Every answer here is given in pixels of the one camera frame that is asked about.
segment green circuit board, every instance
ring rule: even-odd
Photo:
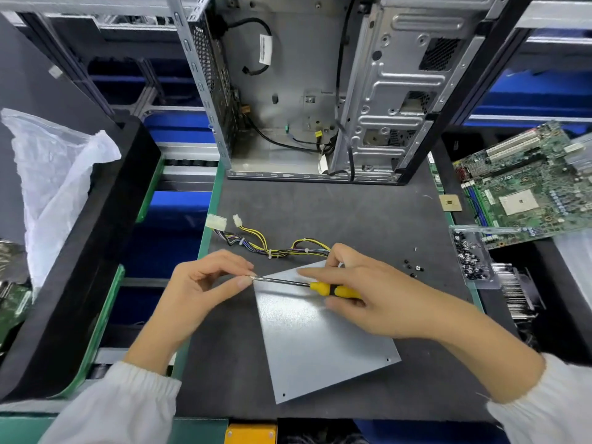
[[[26,286],[0,284],[0,349],[11,329],[25,320],[31,301],[31,289]]]
[[[549,122],[454,162],[480,225],[522,228],[486,237],[488,249],[592,226],[592,176],[565,161],[581,150]]]

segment processor chip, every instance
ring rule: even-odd
[[[512,195],[500,196],[499,202],[501,202],[502,207],[506,211],[506,215],[514,215],[539,207],[537,200],[530,190],[522,190],[522,192]]]

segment person's right hand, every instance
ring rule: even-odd
[[[358,291],[363,302],[331,296],[326,306],[374,335],[436,339],[438,328],[445,327],[442,320],[447,312],[462,304],[470,307],[341,243],[333,246],[324,268],[303,268],[298,272]]]

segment white sleeve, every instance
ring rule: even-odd
[[[72,401],[39,444],[166,444],[179,380],[115,363]]]
[[[592,368],[563,363],[543,354],[539,383],[509,404],[489,402],[487,409],[512,444],[589,443],[592,436]]]

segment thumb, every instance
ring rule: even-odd
[[[217,287],[204,293],[207,295],[208,306],[214,308],[226,299],[230,299],[237,295],[252,283],[253,279],[248,276],[233,277],[231,280],[221,283]]]
[[[358,306],[357,299],[344,299],[330,296],[325,300],[325,306],[329,310],[340,314],[346,320],[353,322],[357,326],[364,328],[366,319],[366,307]]]

